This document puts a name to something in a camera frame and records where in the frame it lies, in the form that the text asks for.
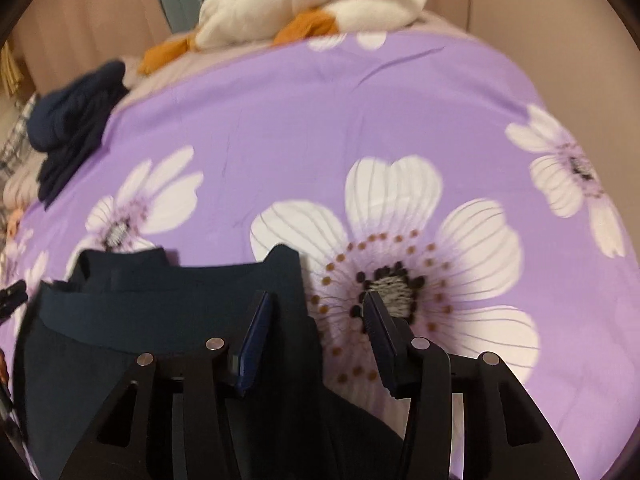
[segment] yellow tassel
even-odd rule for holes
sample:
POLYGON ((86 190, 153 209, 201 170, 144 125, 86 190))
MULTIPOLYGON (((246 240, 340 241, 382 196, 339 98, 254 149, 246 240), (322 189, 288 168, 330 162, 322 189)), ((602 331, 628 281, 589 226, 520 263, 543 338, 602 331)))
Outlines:
POLYGON ((9 49, 9 43, 5 43, 0 50, 0 77, 7 97, 12 97, 18 91, 20 83, 24 79, 11 49, 9 49))
POLYGON ((330 36, 339 33, 340 29, 332 15, 324 10, 309 9, 300 12, 289 25, 284 27, 274 38, 273 44, 283 45, 314 36, 330 36))
POLYGON ((165 41, 151 47, 145 52, 138 66, 138 73, 150 75, 166 64, 171 63, 174 59, 179 58, 182 54, 190 50, 197 50, 195 38, 196 31, 194 30, 180 40, 165 41))

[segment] flower center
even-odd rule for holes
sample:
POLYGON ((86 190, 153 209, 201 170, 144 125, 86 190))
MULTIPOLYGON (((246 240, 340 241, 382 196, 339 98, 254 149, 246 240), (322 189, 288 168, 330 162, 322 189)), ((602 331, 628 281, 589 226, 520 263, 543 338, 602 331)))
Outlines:
POLYGON ((104 250, 110 252, 119 248, 126 240, 130 228, 129 218, 123 218, 109 226, 102 242, 104 250))
POLYGON ((427 282, 424 276, 412 278, 404 264, 396 262, 393 267, 385 266, 376 269, 370 279, 367 279, 366 273, 359 271, 356 273, 356 282, 362 285, 362 292, 358 297, 360 303, 351 307, 351 317, 362 317, 365 293, 375 290, 391 316, 401 317, 409 324, 414 323, 417 299, 427 282))
POLYGON ((585 182, 595 180, 591 165, 587 160, 577 156, 570 156, 569 164, 571 165, 573 174, 579 176, 585 182))

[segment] orange fabric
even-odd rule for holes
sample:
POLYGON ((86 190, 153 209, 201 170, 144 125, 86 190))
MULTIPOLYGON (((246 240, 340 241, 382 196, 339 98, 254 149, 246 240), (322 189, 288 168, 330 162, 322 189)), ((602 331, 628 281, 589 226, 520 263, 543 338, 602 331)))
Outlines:
POLYGON ((195 42, 196 32, 191 32, 180 40, 169 40, 159 45, 153 46, 145 52, 145 55, 138 66, 138 73, 149 75, 161 69, 182 54, 197 50, 195 42))
POLYGON ((332 15, 324 10, 309 9, 300 12, 289 25, 284 27, 276 35, 273 44, 283 45, 313 36, 330 36, 339 33, 340 30, 332 15))
POLYGON ((20 221, 24 216, 24 209, 18 208, 11 211, 9 218, 6 222, 6 239, 13 240, 15 235, 18 234, 18 229, 20 228, 20 221))
POLYGON ((0 383, 5 386, 9 384, 9 371, 6 369, 6 361, 4 360, 2 349, 0 349, 0 383))

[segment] bed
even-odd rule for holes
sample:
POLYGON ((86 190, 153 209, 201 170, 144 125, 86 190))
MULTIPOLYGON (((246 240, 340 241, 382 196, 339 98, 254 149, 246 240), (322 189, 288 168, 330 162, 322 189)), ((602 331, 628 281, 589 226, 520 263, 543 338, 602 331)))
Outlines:
MULTIPOLYGON (((498 352, 582 480, 638 425, 640 276, 617 210, 522 71, 435 18, 168 65, 27 211, 3 279, 34 292, 84 248, 211 266, 279 243, 303 255, 326 383, 398 433, 407 406, 353 308, 365 283, 447 350, 498 352)), ((0 328, 9 364, 23 313, 0 328)))

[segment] metal screw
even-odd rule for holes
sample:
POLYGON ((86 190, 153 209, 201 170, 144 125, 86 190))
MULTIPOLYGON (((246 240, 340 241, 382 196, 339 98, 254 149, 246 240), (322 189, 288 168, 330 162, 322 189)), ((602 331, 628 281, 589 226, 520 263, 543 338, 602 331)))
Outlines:
POLYGON ((491 366, 500 364, 500 358, 493 352, 487 352, 486 354, 484 354, 482 356, 482 361, 491 366))
POLYGON ((149 364, 151 364, 154 361, 154 357, 151 354, 140 354, 138 356, 138 358, 136 359, 136 362, 140 365, 140 366, 147 366, 149 364))
POLYGON ((224 345, 225 345, 225 340, 219 337, 212 337, 211 339, 207 340, 207 342, 205 343, 205 346, 209 350, 220 350, 224 345))
POLYGON ((426 350, 431 346, 431 343, 429 343, 428 339, 423 337, 414 337, 411 339, 411 346, 418 350, 426 350))

